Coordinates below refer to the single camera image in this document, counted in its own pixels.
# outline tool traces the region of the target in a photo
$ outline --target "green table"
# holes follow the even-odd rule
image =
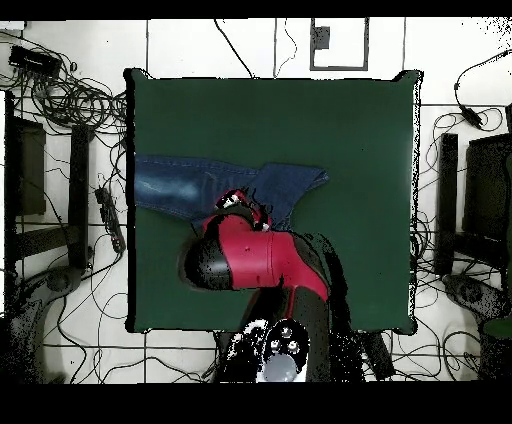
[[[352,326],[361,330],[410,328],[413,102],[420,77],[409,71],[396,81],[155,80],[125,72],[136,153],[328,172],[330,181],[300,200],[292,225],[333,244]],[[136,209],[127,324],[133,331],[238,329],[250,292],[199,293],[179,281],[176,258],[190,233],[185,222]]]

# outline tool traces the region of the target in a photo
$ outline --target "jeans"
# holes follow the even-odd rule
[[[215,203],[230,189],[249,188],[252,200],[272,207],[272,229],[290,230],[295,204],[329,177],[320,168],[266,164],[246,168],[202,158],[135,155],[135,204],[191,222],[211,216]]]

